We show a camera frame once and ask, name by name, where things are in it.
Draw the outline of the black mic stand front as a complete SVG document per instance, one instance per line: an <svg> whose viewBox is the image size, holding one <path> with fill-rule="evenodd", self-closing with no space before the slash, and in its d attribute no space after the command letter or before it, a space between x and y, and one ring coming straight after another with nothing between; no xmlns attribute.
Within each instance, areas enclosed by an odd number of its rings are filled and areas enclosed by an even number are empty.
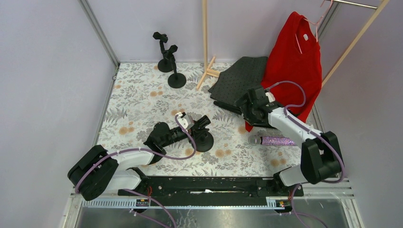
<svg viewBox="0 0 403 228"><path fill-rule="evenodd" d="M214 146L214 138L208 128L192 130L191 136L198 152L208 152Z"/></svg>

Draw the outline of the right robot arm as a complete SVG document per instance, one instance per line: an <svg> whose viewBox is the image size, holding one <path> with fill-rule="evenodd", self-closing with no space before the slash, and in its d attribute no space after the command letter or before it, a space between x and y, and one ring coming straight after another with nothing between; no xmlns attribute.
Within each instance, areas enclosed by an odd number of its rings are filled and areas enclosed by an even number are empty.
<svg viewBox="0 0 403 228"><path fill-rule="evenodd" d="M268 124L291 139L301 149L300 164L284 169L273 178L285 187L302 183L330 183L330 177L340 173L345 177L337 136L312 129L292 115L278 101L270 101L267 90L261 86L249 89L234 104L250 125Z"/></svg>

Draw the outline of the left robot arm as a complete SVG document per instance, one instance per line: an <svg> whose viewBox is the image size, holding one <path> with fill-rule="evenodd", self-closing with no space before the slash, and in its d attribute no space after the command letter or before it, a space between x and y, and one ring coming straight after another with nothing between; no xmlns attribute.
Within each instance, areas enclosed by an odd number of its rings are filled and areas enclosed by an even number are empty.
<svg viewBox="0 0 403 228"><path fill-rule="evenodd" d="M93 146L67 174L75 192L90 201L104 192L135 190L147 178L139 166L155 164L162 158L187 160L213 147L214 138L207 128L211 123L208 116L193 120L189 114L179 112L174 119L175 128L165 122L155 124L142 146L116 152L109 152L102 145ZM185 157L168 156L165 147L182 140L189 141L192 153Z"/></svg>

